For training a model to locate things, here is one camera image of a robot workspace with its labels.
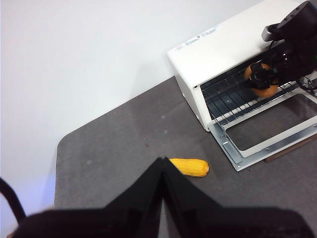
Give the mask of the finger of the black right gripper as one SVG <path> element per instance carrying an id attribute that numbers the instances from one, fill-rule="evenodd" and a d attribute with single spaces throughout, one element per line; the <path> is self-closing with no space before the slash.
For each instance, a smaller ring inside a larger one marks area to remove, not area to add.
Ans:
<path id="1" fill-rule="evenodd" d="M 268 89 L 270 86 L 277 86 L 277 82 L 275 82 L 273 75 L 259 76 L 252 74 L 247 79 L 245 86 L 248 88 L 264 90 Z"/>
<path id="2" fill-rule="evenodd" d="M 249 65 L 249 74 L 268 73 L 274 74 L 274 70 L 266 63 L 253 63 Z"/>

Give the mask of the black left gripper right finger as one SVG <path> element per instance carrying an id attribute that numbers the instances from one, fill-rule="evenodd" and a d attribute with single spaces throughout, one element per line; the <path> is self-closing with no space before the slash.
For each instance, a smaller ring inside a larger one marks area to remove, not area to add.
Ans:
<path id="1" fill-rule="evenodd" d="M 295 211 L 276 207 L 224 207 L 159 158 L 164 199 L 183 238 L 312 238 Z"/>

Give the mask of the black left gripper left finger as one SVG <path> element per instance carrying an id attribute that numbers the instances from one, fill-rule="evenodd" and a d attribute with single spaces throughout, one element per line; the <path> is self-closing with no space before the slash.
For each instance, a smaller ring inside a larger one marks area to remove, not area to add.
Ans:
<path id="1" fill-rule="evenodd" d="M 165 159 L 157 158 L 122 194 L 99 209 L 47 211 L 26 218 L 16 238 L 155 238 Z"/>

